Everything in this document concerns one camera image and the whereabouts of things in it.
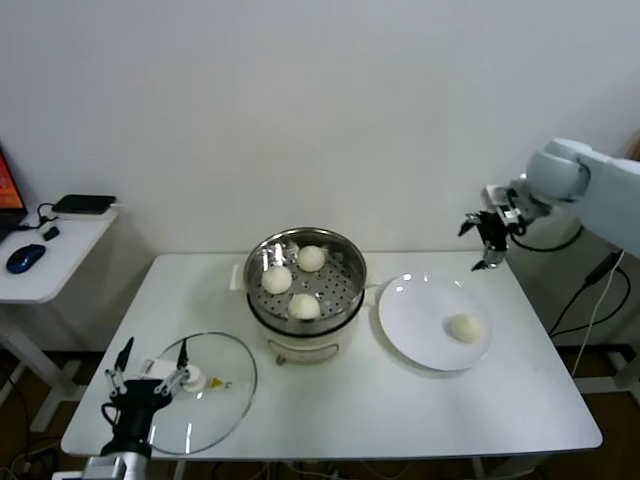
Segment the white plate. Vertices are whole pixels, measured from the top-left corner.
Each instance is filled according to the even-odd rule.
[[[435,370],[463,370],[489,350],[491,323],[478,301],[460,281],[424,272],[405,273],[382,293],[380,323],[393,345],[411,360]],[[453,315],[475,317],[484,336],[464,343],[448,333]]]

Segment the perforated steamer tray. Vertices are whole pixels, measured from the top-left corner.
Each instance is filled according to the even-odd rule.
[[[327,254],[318,272],[298,267],[298,252],[307,245]],[[271,295],[261,285],[262,274],[273,266],[289,268],[293,277],[291,288],[280,295]],[[357,247],[342,235],[317,228],[287,230],[268,238],[251,252],[244,270],[249,304],[258,319],[278,333],[296,337],[326,334],[352,318],[362,303],[365,279],[366,264]],[[289,318],[287,307],[297,293],[316,297],[319,318]]]

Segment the steamed bun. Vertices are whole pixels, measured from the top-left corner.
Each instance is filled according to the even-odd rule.
[[[449,320],[449,333],[461,342],[475,343],[484,337],[484,327],[477,318],[459,313]]]
[[[320,316],[320,304],[316,297],[306,293],[293,296],[287,307],[289,315],[300,320],[312,320]]]
[[[317,272],[325,261],[326,254],[320,247],[309,245],[298,252],[298,266],[305,272]]]
[[[262,274],[260,284],[271,295],[279,295],[291,288],[293,277],[287,267],[271,267]]]

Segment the robotic arm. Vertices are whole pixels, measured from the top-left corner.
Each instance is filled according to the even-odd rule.
[[[482,191],[484,210],[468,213],[462,236],[473,227],[484,244],[472,270],[496,268],[507,237],[522,236],[553,207],[573,211],[582,224],[608,242],[640,256],[640,163],[614,159],[584,143],[555,139],[536,151],[526,174],[508,185]]]
[[[111,423],[113,438],[102,447],[100,456],[91,457],[83,472],[59,472],[53,480],[70,478],[93,480],[144,480],[151,458],[151,446],[147,440],[154,414],[171,403],[175,395],[189,380],[187,341],[183,340],[176,362],[176,369],[165,379],[124,380],[123,373],[133,347],[131,338],[118,354],[113,369],[105,375],[110,386],[109,401],[103,405],[105,418]],[[111,420],[105,407],[114,408],[116,417]]]

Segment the laptop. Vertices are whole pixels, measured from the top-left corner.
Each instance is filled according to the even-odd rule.
[[[0,145],[0,242],[27,216],[22,196]]]

